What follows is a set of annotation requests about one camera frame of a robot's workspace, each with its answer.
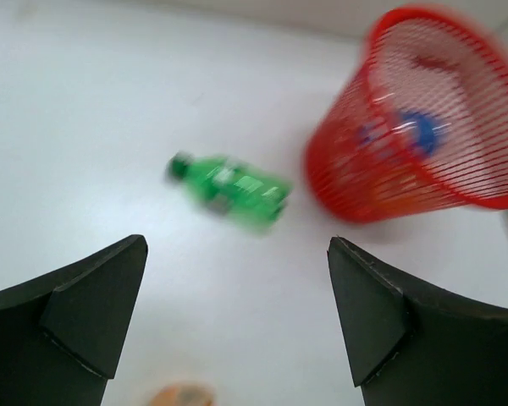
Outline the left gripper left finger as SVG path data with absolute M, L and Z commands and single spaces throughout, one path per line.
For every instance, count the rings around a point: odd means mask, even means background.
M 146 239 L 130 235 L 0 291 L 0 405 L 101 404 L 146 259 Z

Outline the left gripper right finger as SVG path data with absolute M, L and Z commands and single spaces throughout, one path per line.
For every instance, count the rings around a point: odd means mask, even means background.
M 508 309 L 454 294 L 334 237 L 329 274 L 367 405 L 508 405 Z

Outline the orange juice bottle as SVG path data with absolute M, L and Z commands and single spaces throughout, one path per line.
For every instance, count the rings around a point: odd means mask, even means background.
M 193 381 L 179 381 L 161 389 L 149 406 L 213 406 L 214 391 L 207 385 Z

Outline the blue label clear bottle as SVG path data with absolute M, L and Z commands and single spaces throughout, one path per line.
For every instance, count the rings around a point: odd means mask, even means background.
M 397 116 L 397 140 L 403 142 L 406 150 L 414 156 L 420 159 L 431 158 L 446 144 L 449 122 L 430 112 L 401 110 Z M 386 132 L 387 129 L 379 121 L 372 121 L 359 127 L 356 137 L 361 148 L 372 152 L 375 158 L 385 160 L 398 154 Z

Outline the red mesh plastic bin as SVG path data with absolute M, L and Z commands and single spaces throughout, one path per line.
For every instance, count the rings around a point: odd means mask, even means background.
M 446 144 L 420 159 L 397 140 L 401 110 L 450 123 Z M 379 121 L 397 156 L 379 160 L 356 131 Z M 371 28 L 362 62 L 308 141 L 306 181 L 347 222 L 370 223 L 476 206 L 508 210 L 508 57 L 469 19 L 410 4 Z

